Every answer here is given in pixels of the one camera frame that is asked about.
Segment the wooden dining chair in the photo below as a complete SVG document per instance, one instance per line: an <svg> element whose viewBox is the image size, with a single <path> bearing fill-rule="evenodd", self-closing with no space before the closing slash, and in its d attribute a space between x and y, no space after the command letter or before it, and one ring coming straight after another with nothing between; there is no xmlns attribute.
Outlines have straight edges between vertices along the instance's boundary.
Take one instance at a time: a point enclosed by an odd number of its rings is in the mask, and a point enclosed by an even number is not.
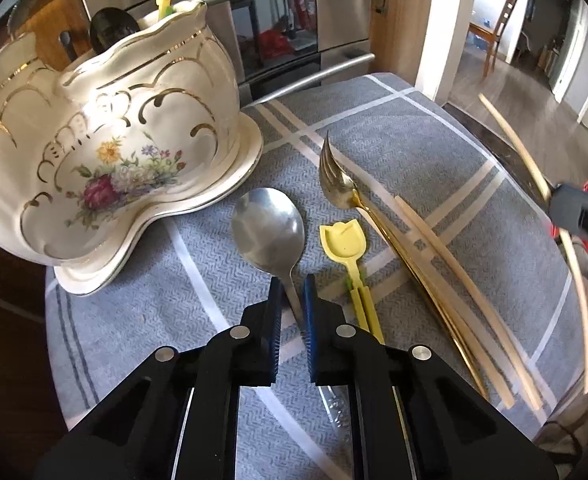
<svg viewBox="0 0 588 480"><path fill-rule="evenodd" d="M487 28L486 26L478 25L474 22L468 24L469 32L487 42L482 78L486 78L489 72L494 71L496 56L498 55L503 32L508 21L510 21L510 16L514 11L516 3L517 0L505 0L500 16L496 20L493 28Z"/></svg>

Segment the white floral ceramic utensil holder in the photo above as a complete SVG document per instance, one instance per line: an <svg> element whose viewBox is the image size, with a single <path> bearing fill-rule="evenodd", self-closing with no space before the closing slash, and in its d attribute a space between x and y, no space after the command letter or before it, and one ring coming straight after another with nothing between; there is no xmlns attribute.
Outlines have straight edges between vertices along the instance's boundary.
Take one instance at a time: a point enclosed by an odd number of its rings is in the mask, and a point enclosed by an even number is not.
<svg viewBox="0 0 588 480"><path fill-rule="evenodd" d="M32 32L0 49L0 247L84 296L108 284L155 220L222 200L262 135L203 0L65 70Z"/></svg>

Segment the stainless steel oven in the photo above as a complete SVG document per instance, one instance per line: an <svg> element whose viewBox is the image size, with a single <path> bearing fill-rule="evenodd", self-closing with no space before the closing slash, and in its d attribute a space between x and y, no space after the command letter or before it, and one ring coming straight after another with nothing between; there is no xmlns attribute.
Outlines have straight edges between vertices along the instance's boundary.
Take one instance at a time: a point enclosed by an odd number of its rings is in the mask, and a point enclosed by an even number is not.
<svg viewBox="0 0 588 480"><path fill-rule="evenodd" d="M242 104L289 86L309 88L367 73L372 0L230 0L207 22L232 60Z"/></svg>

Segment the single wooden chopstick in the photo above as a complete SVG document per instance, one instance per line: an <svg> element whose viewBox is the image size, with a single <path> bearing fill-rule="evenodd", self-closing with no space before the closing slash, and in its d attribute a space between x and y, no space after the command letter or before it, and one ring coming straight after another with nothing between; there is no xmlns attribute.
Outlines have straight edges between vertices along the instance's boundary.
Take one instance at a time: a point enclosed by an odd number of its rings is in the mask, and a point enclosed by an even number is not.
<svg viewBox="0 0 588 480"><path fill-rule="evenodd" d="M538 189L542 197L545 206L545 213L548 217L548 224L550 226L554 226L554 228L557 230L560 242L562 243L562 247L564 248L566 261L569 266L571 276L574 279L574 288L576 289L578 297L578 306L580 309L584 364L583 393L588 394L588 297L586 296L586 286L584 286L583 276L580 270L578 257L576 251L574 250L574 243L572 242L571 235L569 234L569 232L566 229L563 229L560 226L558 226L556 222L552 220L550 209L552 197L551 185L549 185L548 181L545 180L545 177L542 174L541 169L539 168L538 164L525 147L525 144L522 143L522 140L520 140L520 137L518 136L514 128L508 123L508 121L503 117L499 110L488 100L487 96L485 96L482 93L479 93L478 99L482 103L482 105L484 105L484 107L487 108L489 114L498 123L500 128L508 137L508 140L510 140L510 144L512 144L514 150L516 151L520 159L522 159L522 163L528 170L531 179L533 180L534 184L536 185L536 188Z"/></svg>

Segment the silver spoon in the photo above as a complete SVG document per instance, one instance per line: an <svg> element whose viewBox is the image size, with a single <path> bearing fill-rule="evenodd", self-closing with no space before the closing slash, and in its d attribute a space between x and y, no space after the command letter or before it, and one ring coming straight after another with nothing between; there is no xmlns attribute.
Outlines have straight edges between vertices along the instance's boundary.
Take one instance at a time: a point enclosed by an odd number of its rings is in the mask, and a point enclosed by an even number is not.
<svg viewBox="0 0 588 480"><path fill-rule="evenodd" d="M306 344L307 356L311 358L311 331L293 281L293 271L306 244L299 210L285 193L276 188L254 188L237 200L231 230L242 257L281 281Z"/></svg>

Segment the gold fork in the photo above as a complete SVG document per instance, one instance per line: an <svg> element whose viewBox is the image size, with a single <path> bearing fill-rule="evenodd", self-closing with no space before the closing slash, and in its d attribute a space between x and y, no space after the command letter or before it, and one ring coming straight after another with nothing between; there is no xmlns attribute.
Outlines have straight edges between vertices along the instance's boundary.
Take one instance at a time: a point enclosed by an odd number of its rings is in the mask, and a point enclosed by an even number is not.
<svg viewBox="0 0 588 480"><path fill-rule="evenodd" d="M373 221L375 228L379 230L385 242L408 268L417 287L427 298L428 304L437 312L438 318L443 322L443 326L446 327L446 332L449 334L465 366L472 375L472 380L475 382L477 391L488 400L489 393L482 383L477 366L472 362L472 352L470 352L469 346L464 340L461 330L458 328L458 324L454 322L451 309L446 305L446 301L440 298L436 287L428 280L426 273L420 269L417 262L410 256L408 248L404 248L401 245L400 240L394 236L388 224L364 202L364 198L356 186L355 181L336 162L331 149L329 136L325 136L321 148L319 178L325 197L335 207L339 209L359 209L364 212L367 218Z"/></svg>

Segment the black plastic spoon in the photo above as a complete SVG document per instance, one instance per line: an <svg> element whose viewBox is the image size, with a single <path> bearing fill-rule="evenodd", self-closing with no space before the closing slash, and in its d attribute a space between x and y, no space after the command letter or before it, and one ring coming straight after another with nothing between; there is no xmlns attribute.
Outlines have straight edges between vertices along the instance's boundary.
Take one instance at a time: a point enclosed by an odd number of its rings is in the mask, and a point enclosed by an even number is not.
<svg viewBox="0 0 588 480"><path fill-rule="evenodd" d="M90 44L96 54L101 54L139 30L137 20L128 12L108 6L96 12L90 22Z"/></svg>

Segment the yellow tulip training chopsticks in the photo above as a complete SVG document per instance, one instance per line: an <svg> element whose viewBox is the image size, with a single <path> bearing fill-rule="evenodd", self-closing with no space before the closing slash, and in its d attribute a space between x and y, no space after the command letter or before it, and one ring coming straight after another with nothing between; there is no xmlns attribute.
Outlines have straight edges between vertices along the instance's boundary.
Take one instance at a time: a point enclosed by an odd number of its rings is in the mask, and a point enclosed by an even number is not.
<svg viewBox="0 0 588 480"><path fill-rule="evenodd" d="M347 271L348 290L359 327L371 333L380 344L385 344L371 290L363 283L358 266L358 260L367 250L367 240L359 221L336 222L331 226L320 226L319 230L325 254Z"/></svg>

